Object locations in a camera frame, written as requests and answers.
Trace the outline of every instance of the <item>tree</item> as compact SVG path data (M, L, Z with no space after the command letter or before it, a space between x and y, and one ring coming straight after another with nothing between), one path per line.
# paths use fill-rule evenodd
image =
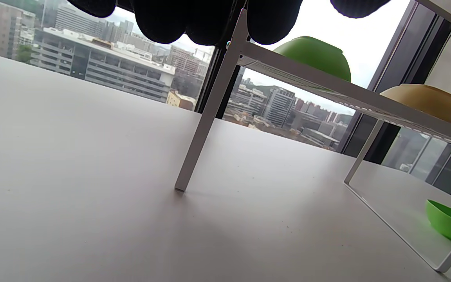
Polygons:
M16 60L19 62L23 62L29 64L31 61L31 53L32 47L27 45L18 45L18 49L16 51Z

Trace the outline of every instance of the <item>white metal shelf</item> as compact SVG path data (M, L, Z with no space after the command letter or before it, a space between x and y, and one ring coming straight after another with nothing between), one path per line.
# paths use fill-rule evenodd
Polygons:
M451 123L246 42L238 64L368 116L451 143Z
M378 210L358 193L351 185L351 180L360 167L363 159L370 149L381 125L391 123L403 126L423 134L433 136L451 143L451 123L411 109L403 104L390 100L377 93L368 91L338 77L327 74L321 70L298 63L282 55L266 50L247 41L247 11L242 10L233 38L218 70L218 75L211 89L201 119L199 120L188 153L180 169L175 189L185 191L194 168L202 152L204 143L210 132L213 121L224 98L227 86L237 65L252 69L258 73L286 82L331 101L343 104L369 116L378 119L370 136L366 140L361 152L349 170L344 184L356 197L358 197L373 213L375 213L395 234L397 234L412 250L419 255L435 271L446 272L451 267L451 251L440 265L435 266L419 252L409 239L389 223L386 216L379 214Z

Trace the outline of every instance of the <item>black fabric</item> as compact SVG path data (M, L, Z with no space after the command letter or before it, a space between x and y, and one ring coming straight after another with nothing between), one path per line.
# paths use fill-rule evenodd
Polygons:
M116 0L68 0L92 16L105 18ZM236 2L245 0L129 0L142 33L157 43L172 43L184 32L199 45L216 45L224 36ZM363 18L390 0L330 0L340 14ZM292 30L302 0L248 0L248 32L260 44L278 42Z
M364 18L390 0L330 0L333 7L349 18Z
M236 0L190 0L192 6L186 34L196 44L215 45L231 20Z
M74 7L97 18L111 16L116 0L68 0Z
M188 25L189 0L131 0L138 27L150 40L169 44L179 39Z
M248 32L260 44L278 42L292 30L302 0L248 0Z

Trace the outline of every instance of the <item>bowl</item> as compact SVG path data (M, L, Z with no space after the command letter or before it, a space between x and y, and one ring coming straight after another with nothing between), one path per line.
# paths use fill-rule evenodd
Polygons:
M316 38L297 37L274 52L351 82L351 71L342 50Z
M433 200L427 200L426 214L431 226L439 234L451 240L451 208Z
M451 94L423 84L401 84L382 96L451 123Z

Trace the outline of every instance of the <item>glass window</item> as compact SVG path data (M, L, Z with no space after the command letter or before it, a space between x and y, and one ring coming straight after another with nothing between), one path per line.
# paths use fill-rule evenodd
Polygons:
M339 14L329 1L304 1L290 34L278 43L263 47L274 50L293 38L315 37L340 48L349 63L352 83L367 88L409 2L391 1L366 18L353 19ZM223 119L336 150L354 112L241 68Z
M382 165L426 181L447 143L402 127Z
M0 0L0 56L175 107L194 109L212 53L186 35L152 42L120 8L95 18L66 0Z

